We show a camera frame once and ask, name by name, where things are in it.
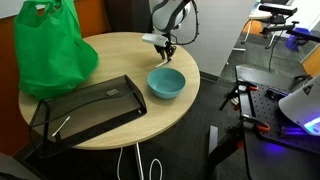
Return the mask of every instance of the wire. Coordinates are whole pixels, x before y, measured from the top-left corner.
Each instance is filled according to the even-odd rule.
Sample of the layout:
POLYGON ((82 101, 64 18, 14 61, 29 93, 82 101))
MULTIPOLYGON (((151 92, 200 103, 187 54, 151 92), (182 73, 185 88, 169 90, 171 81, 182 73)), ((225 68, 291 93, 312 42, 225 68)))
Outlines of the wire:
POLYGON ((280 35, 277 37, 276 39, 276 42, 274 42, 272 48, 271 48, 271 55, 270 55, 270 59, 269 59, 269 72, 271 72, 271 59, 272 59, 272 56, 273 56, 273 49, 274 47, 276 46, 277 42, 279 41, 281 35, 282 35, 283 31, 281 31, 280 35))
POLYGON ((173 35, 173 34, 170 33, 170 35, 171 35, 172 37, 174 37, 175 40, 176 40, 176 43, 173 43, 173 45, 181 45, 181 46, 184 46, 184 45, 191 44, 191 43, 193 43, 193 42, 197 39, 197 37, 198 37, 198 35, 199 35, 199 20, 198 20, 198 13, 199 13, 199 11, 198 11, 196 2, 195 2, 194 0, 192 0, 191 2, 192 2, 192 5, 193 5, 193 9, 194 9, 194 12, 195 12, 195 16, 196 16, 196 32, 195 32, 195 34, 194 34, 194 37, 193 37, 193 39, 192 39, 191 41, 189 41, 189 42, 187 42, 187 43, 179 43, 179 42, 178 42, 178 38, 177 38, 175 35, 173 35))
POLYGON ((118 180, 120 180, 119 169, 120 169, 120 160, 121 160, 121 156, 122 156, 122 151, 123 151, 123 148, 121 147, 121 149, 120 149, 120 154, 119 154, 119 158, 118 158, 118 165, 117 165, 117 177, 118 177, 118 180))
POLYGON ((153 167, 153 163, 154 162, 157 162, 159 164, 159 166, 160 166, 160 178, 159 178, 159 180, 161 180, 162 179, 162 165, 161 165, 161 162, 158 159, 154 159, 151 162, 150 169, 149 169, 149 180, 151 180, 151 172, 152 172, 152 167, 153 167))

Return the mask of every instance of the round wooden table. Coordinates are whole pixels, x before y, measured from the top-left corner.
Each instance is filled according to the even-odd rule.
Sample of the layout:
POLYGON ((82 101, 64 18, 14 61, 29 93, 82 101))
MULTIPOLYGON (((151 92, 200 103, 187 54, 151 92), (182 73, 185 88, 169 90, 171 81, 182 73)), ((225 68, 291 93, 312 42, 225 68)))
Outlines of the round wooden table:
MULTIPOLYGON (((147 84, 148 74, 161 62, 152 44, 142 42, 141 33, 107 33, 85 38, 99 55, 99 66, 79 88, 128 75, 144 96, 147 114, 130 123, 74 146, 86 150, 106 150, 134 145, 170 128, 188 111, 200 85, 199 69, 191 55, 178 47, 173 60, 162 67, 174 68, 186 78, 186 86, 174 99, 160 99, 147 84)), ((29 124, 39 101, 20 92, 19 106, 29 124)))

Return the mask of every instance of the blue bowl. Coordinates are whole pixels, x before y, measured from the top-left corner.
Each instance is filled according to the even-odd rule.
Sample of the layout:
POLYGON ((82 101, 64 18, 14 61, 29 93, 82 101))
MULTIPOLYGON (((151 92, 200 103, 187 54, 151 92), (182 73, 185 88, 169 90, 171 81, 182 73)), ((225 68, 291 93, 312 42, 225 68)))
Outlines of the blue bowl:
POLYGON ((147 81, 153 94, 163 99, 178 96, 186 85, 183 74, 171 68, 158 68, 151 71, 147 81))

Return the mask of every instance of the white cable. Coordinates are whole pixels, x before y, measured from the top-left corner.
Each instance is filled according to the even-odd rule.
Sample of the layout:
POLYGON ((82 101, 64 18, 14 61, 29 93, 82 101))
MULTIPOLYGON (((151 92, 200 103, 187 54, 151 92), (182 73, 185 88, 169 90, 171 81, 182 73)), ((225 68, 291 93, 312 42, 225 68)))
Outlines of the white cable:
POLYGON ((160 180, 162 179, 162 166, 161 166, 161 162, 158 160, 158 159, 154 159, 152 162, 151 162, 151 165, 150 165, 150 169, 149 169, 149 180, 151 180, 151 172, 152 172, 152 166, 153 166, 153 163, 157 161, 159 166, 160 166, 160 180))
POLYGON ((117 166, 117 176, 118 176, 118 180, 120 180, 119 169, 120 169, 120 160, 121 160, 121 156, 122 156, 122 151, 123 151, 123 148, 121 147, 121 149, 120 149, 120 154, 119 154, 119 159, 118 159, 118 166, 117 166))

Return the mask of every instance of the gray wall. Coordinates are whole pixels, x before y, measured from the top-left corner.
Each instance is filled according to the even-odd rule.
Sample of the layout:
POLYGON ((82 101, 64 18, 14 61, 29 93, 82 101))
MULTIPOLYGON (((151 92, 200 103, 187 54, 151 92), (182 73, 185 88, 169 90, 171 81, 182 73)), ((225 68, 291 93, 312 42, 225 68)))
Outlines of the gray wall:
MULTIPOLYGON (((200 71, 220 76, 255 0, 196 0, 199 11, 199 36, 183 46, 196 60, 200 71)), ((192 39, 195 29, 192 11, 175 32, 179 41, 192 39)))

